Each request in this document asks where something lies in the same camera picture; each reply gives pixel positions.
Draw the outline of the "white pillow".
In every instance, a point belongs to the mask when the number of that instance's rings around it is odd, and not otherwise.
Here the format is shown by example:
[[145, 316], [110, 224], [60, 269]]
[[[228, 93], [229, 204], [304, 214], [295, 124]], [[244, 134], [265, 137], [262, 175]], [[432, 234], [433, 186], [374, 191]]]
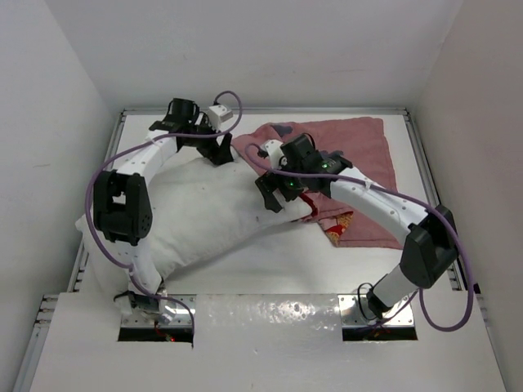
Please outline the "white pillow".
[[168, 163], [148, 191], [150, 255], [178, 294], [308, 294], [311, 275], [288, 230], [311, 214], [301, 199], [274, 213], [242, 159], [219, 167], [204, 158]]

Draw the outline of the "red patterned pillowcase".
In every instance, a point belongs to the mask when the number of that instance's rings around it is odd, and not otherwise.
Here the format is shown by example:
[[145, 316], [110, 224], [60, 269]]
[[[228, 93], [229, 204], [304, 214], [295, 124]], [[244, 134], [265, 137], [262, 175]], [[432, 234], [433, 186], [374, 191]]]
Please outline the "red patterned pillowcase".
[[[396, 189], [396, 174], [380, 118], [266, 123], [250, 134], [234, 137], [232, 147], [245, 158], [250, 143], [261, 146], [268, 140], [286, 142], [300, 134], [310, 136], [324, 157], [338, 153], [380, 186]], [[318, 224], [336, 247], [401, 248], [383, 227], [346, 204], [318, 192], [307, 192], [301, 200], [311, 208], [311, 214], [302, 221]]]

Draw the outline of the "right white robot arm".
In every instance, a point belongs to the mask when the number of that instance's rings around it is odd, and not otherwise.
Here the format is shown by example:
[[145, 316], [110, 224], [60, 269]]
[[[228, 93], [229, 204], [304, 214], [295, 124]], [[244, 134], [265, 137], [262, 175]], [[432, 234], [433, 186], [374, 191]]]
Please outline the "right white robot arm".
[[364, 214], [402, 246], [399, 264], [369, 289], [363, 315], [380, 319], [405, 296], [432, 287], [457, 259], [454, 218], [446, 207], [384, 189], [339, 153], [321, 153], [306, 135], [268, 140], [257, 155], [269, 163], [255, 182], [267, 210], [278, 213], [283, 202], [306, 191], [320, 193]]

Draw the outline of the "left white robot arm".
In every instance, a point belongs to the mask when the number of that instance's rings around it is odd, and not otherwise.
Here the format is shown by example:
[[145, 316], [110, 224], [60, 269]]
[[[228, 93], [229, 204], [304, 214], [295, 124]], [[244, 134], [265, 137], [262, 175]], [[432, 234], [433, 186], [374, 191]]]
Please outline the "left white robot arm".
[[230, 130], [222, 130], [240, 114], [214, 101], [202, 110], [194, 101], [174, 98], [165, 117], [155, 121], [145, 140], [121, 153], [119, 167], [101, 168], [90, 187], [86, 219], [91, 232], [100, 232], [118, 251], [111, 262], [124, 269], [131, 292], [153, 296], [163, 279], [150, 255], [147, 236], [153, 208], [148, 186], [162, 166], [183, 147], [193, 147], [215, 165], [232, 161]]

